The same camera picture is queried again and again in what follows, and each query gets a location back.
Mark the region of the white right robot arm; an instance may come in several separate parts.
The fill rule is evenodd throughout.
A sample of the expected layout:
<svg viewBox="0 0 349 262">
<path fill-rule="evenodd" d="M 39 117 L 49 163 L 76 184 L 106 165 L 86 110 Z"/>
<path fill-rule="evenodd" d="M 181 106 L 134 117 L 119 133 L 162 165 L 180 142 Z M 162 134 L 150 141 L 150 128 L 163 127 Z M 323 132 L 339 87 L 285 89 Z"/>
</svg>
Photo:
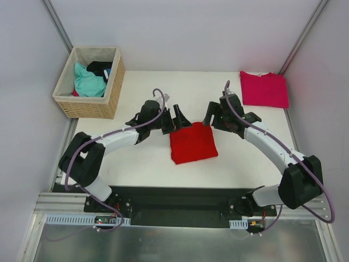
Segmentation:
<svg viewBox="0 0 349 262">
<path fill-rule="evenodd" d="M 234 204 L 238 214 L 252 217 L 273 205 L 286 205 L 294 210 L 323 193 L 320 160 L 282 144 L 259 116 L 244 112 L 236 94 L 223 95 L 217 103 L 210 102 L 203 125 L 237 134 L 258 148 L 281 173 L 280 183 L 257 187 L 238 199 Z"/>
</svg>

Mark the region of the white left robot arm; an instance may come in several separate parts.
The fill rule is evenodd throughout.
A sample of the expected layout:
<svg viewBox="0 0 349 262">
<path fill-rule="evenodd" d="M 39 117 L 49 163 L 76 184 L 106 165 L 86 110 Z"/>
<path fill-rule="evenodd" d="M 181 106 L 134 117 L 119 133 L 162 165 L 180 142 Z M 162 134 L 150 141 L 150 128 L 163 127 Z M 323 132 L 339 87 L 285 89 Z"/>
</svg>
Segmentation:
<svg viewBox="0 0 349 262">
<path fill-rule="evenodd" d="M 140 112 L 126 122 L 118 132 L 109 132 L 97 139 L 84 132 L 77 133 L 61 156 L 58 167 L 65 176 L 73 180 L 97 198 L 96 205 L 102 212 L 115 207 L 115 195 L 110 186 L 99 176 L 103 158 L 118 149 L 137 145 L 147 139 L 153 130 L 171 134 L 192 123 L 182 114 L 179 106 L 173 106 L 175 118 L 162 102 L 147 100 Z"/>
</svg>

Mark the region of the magenta t shirt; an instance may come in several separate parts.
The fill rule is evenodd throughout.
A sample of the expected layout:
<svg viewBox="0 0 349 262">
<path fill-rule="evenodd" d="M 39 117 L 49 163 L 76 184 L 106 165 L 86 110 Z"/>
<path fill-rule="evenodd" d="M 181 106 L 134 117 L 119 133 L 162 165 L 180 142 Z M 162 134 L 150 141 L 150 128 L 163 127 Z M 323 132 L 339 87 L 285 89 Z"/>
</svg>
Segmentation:
<svg viewBox="0 0 349 262">
<path fill-rule="evenodd" d="M 239 74 L 244 105 L 289 108 L 287 83 L 283 75 L 252 75 L 244 71 Z"/>
</svg>

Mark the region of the red t shirt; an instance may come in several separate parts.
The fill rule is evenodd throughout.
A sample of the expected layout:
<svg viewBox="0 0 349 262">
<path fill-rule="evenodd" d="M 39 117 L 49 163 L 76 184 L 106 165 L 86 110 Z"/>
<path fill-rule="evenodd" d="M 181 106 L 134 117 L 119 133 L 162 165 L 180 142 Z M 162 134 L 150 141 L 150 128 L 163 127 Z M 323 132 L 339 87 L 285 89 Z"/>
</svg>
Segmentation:
<svg viewBox="0 0 349 262">
<path fill-rule="evenodd" d="M 184 164 L 217 157 L 211 126 L 194 122 L 191 127 L 170 134 L 171 159 Z"/>
</svg>

